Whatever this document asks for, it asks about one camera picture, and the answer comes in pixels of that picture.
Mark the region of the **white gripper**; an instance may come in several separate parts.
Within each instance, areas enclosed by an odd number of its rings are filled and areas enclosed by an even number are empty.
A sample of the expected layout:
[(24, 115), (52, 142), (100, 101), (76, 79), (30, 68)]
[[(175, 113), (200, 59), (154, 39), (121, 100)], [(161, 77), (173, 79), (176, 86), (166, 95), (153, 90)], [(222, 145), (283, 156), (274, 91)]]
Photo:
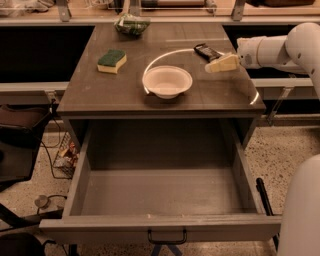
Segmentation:
[(236, 70), (240, 64), (246, 69), (259, 69), (261, 65), (258, 61), (258, 51), (261, 42), (265, 36), (238, 38), (237, 39), (237, 54), (228, 53), (211, 61), (205, 65), (207, 73), (217, 73)]

